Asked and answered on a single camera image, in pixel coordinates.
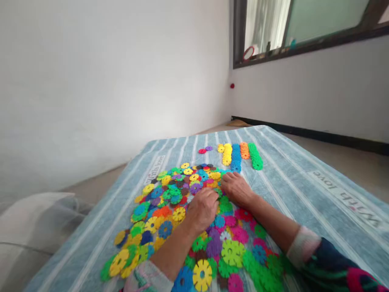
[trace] sleeve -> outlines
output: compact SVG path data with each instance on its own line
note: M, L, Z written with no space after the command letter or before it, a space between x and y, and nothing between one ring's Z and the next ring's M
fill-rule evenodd
M170 281L151 261L137 266L124 285L124 292L170 292L173 282Z
M287 257L315 290L389 292L328 240L306 227L300 228Z

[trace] blue striped bedsheet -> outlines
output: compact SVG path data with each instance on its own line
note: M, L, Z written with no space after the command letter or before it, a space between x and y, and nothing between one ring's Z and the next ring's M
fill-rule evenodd
M353 183L299 145L267 126L205 135L150 141L121 173L106 196L85 218L61 249L29 283L26 291L117 291L122 279L100 281L104 263L117 248L116 234L130 227L130 215L147 178L158 171L191 165L221 163L219 143L253 142L263 158L263 170L242 161L242 175L271 205L288 217L327 238L361 268L389 285L389 206ZM198 150L213 146L213 151ZM267 243L275 251L271 238ZM241 272L245 290L255 291ZM284 278L286 291L305 291L298 275ZM211 291L219 290L216 280Z

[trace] window frame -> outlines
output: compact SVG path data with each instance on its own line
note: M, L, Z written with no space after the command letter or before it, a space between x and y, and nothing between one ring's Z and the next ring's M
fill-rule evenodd
M370 0L367 4L365 12L362 15L361 21L356 27L341 30L322 38L318 37L311 41L297 44L296 48L294 49L286 50L286 35L289 28L293 2L294 0L291 0L289 5L288 17L286 20L284 36L282 39L282 47L279 48L279 53L270 56L267 56L266 53L261 53L256 55L257 57L255 58L251 57L249 60L243 60L244 38L246 34L247 0L234 0L233 69L270 62L273 60L292 57L295 55L389 34L389 21L381 24L378 23L379 19L385 12L385 9L389 5L389 0Z

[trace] windowsill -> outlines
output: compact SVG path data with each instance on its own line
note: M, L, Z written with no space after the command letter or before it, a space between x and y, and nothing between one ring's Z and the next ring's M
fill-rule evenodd
M259 59L259 56L261 54L256 55L256 57L257 57L256 59L250 59L250 60L243 61L243 62L235 62L233 64L233 68L238 69L238 68L247 67L247 66L251 66L251 65L261 64L261 63L279 60L279 59L283 59L283 58L287 58L287 57L292 57L295 55L300 55L300 54L304 54L304 53L317 51L320 49L327 49L327 48L335 47L338 45L344 45L344 44L352 43L355 41L363 41L366 39L380 37L380 36L387 35L387 34L389 34L389 27L383 26L383 27L377 28L375 30L369 30L366 32L361 32L359 34L348 35L348 36L344 36L344 37L337 38L337 39L330 39L327 41L323 41L321 43L316 42L316 43L313 43L310 45L307 44L307 45L302 45L300 47L297 46L296 48L290 49L286 52L279 53L277 55L272 55L272 56L265 56L262 59Z

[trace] curtain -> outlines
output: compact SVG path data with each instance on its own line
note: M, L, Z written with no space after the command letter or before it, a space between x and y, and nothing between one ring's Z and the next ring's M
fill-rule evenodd
M255 53L282 46L291 0L248 0L245 49L254 46Z

